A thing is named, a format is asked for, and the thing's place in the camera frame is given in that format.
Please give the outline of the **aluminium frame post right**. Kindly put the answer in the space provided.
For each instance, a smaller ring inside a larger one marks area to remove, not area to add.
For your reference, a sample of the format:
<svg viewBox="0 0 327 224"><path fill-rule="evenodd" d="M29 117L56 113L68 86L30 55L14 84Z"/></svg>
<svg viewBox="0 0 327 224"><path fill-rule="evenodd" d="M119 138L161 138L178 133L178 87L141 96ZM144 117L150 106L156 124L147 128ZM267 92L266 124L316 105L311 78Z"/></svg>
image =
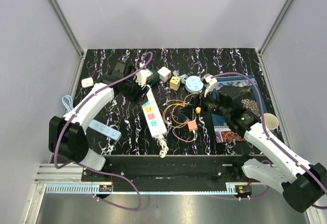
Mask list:
<svg viewBox="0 0 327 224"><path fill-rule="evenodd" d="M288 11L290 10L291 6L293 5L295 0L285 0L281 10L279 11L277 18L275 19L272 27L270 28L268 35L266 36L265 40L263 41L263 44L258 49L259 55L263 55L265 50L267 49L268 45L272 41L274 35L276 34L278 28L282 24L284 18L286 17Z"/></svg>

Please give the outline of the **light blue power strip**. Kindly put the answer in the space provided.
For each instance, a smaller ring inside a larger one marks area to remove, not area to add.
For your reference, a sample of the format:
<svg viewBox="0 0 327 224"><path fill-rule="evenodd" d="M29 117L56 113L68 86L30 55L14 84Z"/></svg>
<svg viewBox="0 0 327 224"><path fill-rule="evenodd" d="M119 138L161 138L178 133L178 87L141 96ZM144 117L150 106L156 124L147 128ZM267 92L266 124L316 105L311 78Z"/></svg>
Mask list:
<svg viewBox="0 0 327 224"><path fill-rule="evenodd" d="M109 127L97 120L92 120L88 126L89 128L93 129L96 132L99 132L100 134L109 137L110 139L114 141L119 141L122 133L119 132L116 129L113 129L112 127Z"/></svg>

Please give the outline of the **white cube socket adapter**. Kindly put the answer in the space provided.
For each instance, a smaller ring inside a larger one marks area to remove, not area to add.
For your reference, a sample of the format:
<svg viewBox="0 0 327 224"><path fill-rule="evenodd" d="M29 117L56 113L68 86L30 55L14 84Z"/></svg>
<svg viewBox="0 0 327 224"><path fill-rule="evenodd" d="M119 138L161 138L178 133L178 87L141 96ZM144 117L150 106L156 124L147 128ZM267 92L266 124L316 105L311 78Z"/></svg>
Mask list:
<svg viewBox="0 0 327 224"><path fill-rule="evenodd" d="M158 74L159 78L164 82L168 81L171 78L171 71L164 66L158 70Z"/></svg>

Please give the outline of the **pink USB charger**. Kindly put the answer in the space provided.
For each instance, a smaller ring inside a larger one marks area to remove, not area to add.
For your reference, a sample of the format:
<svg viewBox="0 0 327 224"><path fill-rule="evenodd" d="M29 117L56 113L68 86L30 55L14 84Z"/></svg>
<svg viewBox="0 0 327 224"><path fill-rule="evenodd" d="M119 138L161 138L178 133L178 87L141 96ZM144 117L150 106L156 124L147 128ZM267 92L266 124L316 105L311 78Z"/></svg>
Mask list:
<svg viewBox="0 0 327 224"><path fill-rule="evenodd" d="M196 131L198 129L197 123L196 123L195 120L188 121L187 126L188 126L188 129L189 129L190 132L191 131Z"/></svg>

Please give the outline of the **white paper cup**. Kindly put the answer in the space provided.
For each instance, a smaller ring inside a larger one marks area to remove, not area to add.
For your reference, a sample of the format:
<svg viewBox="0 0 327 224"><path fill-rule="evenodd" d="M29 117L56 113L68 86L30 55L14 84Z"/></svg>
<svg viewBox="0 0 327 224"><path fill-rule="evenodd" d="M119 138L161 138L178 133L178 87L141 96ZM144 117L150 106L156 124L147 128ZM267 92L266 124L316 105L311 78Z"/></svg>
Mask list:
<svg viewBox="0 0 327 224"><path fill-rule="evenodd" d="M269 130L275 130L279 126L277 117L271 113L264 114L265 126Z"/></svg>

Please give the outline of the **dark floral square plate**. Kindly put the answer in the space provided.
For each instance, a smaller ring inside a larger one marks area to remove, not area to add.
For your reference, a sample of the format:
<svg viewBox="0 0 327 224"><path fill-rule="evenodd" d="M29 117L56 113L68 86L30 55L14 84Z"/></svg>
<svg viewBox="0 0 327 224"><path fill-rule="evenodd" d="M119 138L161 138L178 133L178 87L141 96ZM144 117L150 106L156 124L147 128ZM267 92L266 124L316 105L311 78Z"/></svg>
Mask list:
<svg viewBox="0 0 327 224"><path fill-rule="evenodd" d="M257 117L261 116L259 104L251 86L231 86L230 89L232 90L233 100L237 105L241 104L243 108L253 112Z"/></svg>

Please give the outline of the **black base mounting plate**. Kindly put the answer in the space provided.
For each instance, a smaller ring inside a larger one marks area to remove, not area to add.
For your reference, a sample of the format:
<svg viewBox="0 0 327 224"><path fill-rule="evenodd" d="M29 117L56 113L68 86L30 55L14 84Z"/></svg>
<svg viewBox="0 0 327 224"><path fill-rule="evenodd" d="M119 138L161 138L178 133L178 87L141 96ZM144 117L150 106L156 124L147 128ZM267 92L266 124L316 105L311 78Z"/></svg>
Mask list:
<svg viewBox="0 0 327 224"><path fill-rule="evenodd" d="M236 182L247 182L241 172L241 163L251 157L248 155L168 155L159 156L106 156L109 161L105 170L119 176L134 179L156 178L223 178Z"/></svg>

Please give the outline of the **green cube socket adapter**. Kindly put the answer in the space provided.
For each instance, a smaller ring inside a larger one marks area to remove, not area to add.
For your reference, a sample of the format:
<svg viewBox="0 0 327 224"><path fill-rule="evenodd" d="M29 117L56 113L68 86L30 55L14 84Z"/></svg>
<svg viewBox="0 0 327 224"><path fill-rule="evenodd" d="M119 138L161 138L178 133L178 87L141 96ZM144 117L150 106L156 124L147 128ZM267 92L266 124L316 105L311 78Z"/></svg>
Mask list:
<svg viewBox="0 0 327 224"><path fill-rule="evenodd" d="M151 85L154 85L160 80L160 77L159 77L159 73L156 70L151 70L151 72L152 72L152 78L150 79L149 83Z"/></svg>

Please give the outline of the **beige travel adapter cube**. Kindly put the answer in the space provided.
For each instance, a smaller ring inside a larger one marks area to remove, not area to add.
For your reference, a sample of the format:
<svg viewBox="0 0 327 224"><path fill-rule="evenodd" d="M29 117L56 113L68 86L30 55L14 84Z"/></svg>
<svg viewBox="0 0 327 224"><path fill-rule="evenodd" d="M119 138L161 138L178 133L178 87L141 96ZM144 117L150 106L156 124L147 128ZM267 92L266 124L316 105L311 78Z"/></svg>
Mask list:
<svg viewBox="0 0 327 224"><path fill-rule="evenodd" d="M180 87L180 84L181 84L181 78L172 76L172 78L170 79L170 89L177 91Z"/></svg>

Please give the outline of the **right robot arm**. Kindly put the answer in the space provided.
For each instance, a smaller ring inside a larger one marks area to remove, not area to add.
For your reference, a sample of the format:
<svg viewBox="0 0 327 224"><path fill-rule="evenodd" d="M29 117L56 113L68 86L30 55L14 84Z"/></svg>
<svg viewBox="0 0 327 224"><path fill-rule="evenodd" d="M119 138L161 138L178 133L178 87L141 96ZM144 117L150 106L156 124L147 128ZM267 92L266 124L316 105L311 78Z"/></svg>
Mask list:
<svg viewBox="0 0 327 224"><path fill-rule="evenodd" d="M242 104L237 87L223 86L217 94L201 93L192 98L191 107L202 116L224 117L233 132L257 147L276 166L273 168L244 156L243 161L232 168L235 180L260 181L281 193L288 205L300 213L314 207L326 194L326 168L303 159L268 131L264 119Z"/></svg>

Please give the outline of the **aluminium frame post left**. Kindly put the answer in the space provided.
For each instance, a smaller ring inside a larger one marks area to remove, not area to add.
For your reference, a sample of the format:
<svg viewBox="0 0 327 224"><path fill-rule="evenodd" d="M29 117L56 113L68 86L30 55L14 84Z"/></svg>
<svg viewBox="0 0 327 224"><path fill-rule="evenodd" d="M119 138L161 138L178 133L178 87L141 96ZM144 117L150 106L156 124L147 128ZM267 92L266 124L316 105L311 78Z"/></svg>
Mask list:
<svg viewBox="0 0 327 224"><path fill-rule="evenodd" d="M48 0L51 8L53 9L57 19L59 20L63 30L65 31L69 41L71 42L75 52L79 57L82 57L84 54L84 50L82 49L81 45L79 44L76 36L74 35L66 17L61 10L57 0Z"/></svg>

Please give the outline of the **white multicolour power strip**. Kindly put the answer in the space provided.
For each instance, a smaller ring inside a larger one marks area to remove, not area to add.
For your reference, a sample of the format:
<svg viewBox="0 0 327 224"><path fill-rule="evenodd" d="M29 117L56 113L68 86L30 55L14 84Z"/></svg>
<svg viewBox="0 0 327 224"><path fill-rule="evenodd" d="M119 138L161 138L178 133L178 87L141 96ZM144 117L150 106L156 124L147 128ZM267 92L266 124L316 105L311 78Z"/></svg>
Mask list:
<svg viewBox="0 0 327 224"><path fill-rule="evenodd" d="M167 133L167 128L161 116L158 104L153 95L152 89L148 86L147 102L142 105L142 110L152 138Z"/></svg>

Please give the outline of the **yellow USB charger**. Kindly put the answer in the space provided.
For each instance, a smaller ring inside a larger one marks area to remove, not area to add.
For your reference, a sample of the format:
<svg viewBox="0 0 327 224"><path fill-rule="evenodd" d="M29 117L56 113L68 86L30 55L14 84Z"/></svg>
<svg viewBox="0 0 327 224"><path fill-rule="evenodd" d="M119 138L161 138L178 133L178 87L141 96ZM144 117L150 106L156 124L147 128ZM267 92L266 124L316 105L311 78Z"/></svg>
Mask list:
<svg viewBox="0 0 327 224"><path fill-rule="evenodd" d="M201 113L201 108L200 108L200 107L197 107L197 108L195 109L195 112L196 112L196 114L200 114L200 113Z"/></svg>

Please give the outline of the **aluminium frame post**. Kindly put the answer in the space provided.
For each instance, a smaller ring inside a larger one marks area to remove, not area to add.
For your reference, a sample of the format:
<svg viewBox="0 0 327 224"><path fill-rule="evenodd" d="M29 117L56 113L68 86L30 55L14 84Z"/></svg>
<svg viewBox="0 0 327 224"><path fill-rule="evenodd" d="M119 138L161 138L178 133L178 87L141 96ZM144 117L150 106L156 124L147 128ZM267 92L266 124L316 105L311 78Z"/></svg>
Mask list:
<svg viewBox="0 0 327 224"><path fill-rule="evenodd" d="M75 52L79 57L82 57L84 54L84 50L82 49L81 45L79 44L76 36L74 35L66 17L61 10L57 0L48 0L51 8L53 9L57 19L59 20L63 30L65 31L69 41L71 42Z"/></svg>
<svg viewBox="0 0 327 224"><path fill-rule="evenodd" d="M270 28L268 35L266 36L265 40L263 41L263 44L258 49L259 55L263 55L265 50L267 49L268 45L272 41L274 35L276 34L278 28L282 24L284 18L286 17L288 11L290 10L291 6L293 5L295 0L285 0L281 10L279 11L277 18L275 19L272 27Z"/></svg>

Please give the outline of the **round light blue socket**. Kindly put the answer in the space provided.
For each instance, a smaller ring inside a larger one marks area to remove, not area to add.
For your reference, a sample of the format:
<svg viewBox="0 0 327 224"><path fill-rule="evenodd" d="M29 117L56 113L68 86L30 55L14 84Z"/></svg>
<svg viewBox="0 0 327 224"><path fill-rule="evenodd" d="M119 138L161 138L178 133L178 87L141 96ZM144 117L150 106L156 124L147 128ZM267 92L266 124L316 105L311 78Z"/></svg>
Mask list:
<svg viewBox="0 0 327 224"><path fill-rule="evenodd" d="M200 77L189 76L185 81L185 89L189 93L200 93L204 87L204 83Z"/></svg>

